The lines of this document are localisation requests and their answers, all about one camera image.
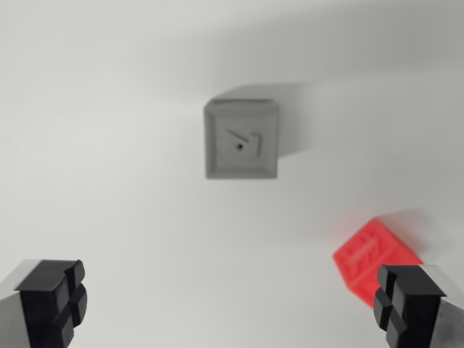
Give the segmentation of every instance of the gray block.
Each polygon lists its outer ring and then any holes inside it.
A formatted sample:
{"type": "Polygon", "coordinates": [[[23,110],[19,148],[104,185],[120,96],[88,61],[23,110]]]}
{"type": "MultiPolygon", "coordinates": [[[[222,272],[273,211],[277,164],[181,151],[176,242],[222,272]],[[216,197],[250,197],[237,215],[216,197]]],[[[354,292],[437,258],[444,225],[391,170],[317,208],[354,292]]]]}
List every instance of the gray block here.
{"type": "Polygon", "coordinates": [[[213,99],[204,107],[207,178],[277,178],[278,113],[270,99],[213,99]]]}

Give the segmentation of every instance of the white surface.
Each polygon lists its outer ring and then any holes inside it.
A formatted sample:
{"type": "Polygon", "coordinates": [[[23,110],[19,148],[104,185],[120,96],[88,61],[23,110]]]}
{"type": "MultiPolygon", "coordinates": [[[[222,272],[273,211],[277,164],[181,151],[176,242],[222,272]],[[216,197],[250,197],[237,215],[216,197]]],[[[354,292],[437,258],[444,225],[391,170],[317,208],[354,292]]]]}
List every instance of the white surface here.
{"type": "Polygon", "coordinates": [[[386,347],[331,253],[388,215],[463,287],[461,4],[0,0],[0,276],[82,259],[73,348],[386,347]],[[250,83],[297,92],[293,154],[206,181],[250,83]]]}

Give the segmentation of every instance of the red block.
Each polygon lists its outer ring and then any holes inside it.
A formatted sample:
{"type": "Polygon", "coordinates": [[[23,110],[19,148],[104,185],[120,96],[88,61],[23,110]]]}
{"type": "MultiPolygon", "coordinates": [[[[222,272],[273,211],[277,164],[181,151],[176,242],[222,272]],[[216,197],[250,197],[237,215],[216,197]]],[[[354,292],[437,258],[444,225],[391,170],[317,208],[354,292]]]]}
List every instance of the red block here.
{"type": "Polygon", "coordinates": [[[373,307],[381,265],[422,265],[419,257],[379,219],[369,221],[333,254],[348,289],[373,307]]]}

